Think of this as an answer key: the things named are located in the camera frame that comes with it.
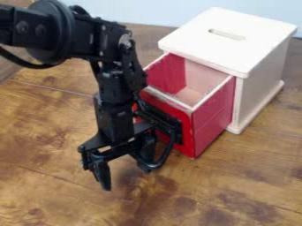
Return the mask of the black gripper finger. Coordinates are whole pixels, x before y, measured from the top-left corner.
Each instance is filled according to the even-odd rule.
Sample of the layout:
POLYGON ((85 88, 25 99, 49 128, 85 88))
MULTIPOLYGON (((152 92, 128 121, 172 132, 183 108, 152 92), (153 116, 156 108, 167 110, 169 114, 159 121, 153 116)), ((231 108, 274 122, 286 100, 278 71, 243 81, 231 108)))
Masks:
POLYGON ((89 169, 94 175, 96 182, 101 185, 105 191, 112 189, 110 184, 110 170, 108 163, 104 158, 96 158, 94 156, 90 158, 89 169))
POLYGON ((155 151, 156 138, 148 133, 141 137, 141 148, 136 152, 136 165, 144 173, 152 171, 148 165, 155 163, 155 151))

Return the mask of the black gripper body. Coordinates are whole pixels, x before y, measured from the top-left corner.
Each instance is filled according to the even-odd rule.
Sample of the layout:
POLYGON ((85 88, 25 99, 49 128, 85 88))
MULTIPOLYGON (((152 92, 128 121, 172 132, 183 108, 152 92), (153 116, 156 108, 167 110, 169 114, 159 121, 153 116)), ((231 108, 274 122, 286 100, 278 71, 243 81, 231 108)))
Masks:
POLYGON ((132 157, 132 153, 141 147, 139 136, 148 128, 145 123, 133 122, 132 101, 114 105, 94 97, 93 104, 96 135, 77 148, 84 170, 90 170, 93 156, 104 158, 106 163, 124 155, 132 157))

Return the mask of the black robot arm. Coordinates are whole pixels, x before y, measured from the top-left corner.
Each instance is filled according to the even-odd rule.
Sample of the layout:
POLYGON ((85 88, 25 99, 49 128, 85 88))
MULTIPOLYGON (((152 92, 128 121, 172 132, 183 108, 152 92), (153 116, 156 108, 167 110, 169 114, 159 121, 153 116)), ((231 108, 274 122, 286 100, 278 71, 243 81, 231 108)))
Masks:
POLYGON ((97 133, 77 151, 82 169, 93 173, 102 189, 110 190, 108 162, 125 154, 149 152, 147 143, 153 141, 133 122, 132 107, 147 82, 131 31, 58 0, 37 0, 25 8, 0 4, 0 57, 36 70, 69 58, 89 63, 98 85, 97 133))

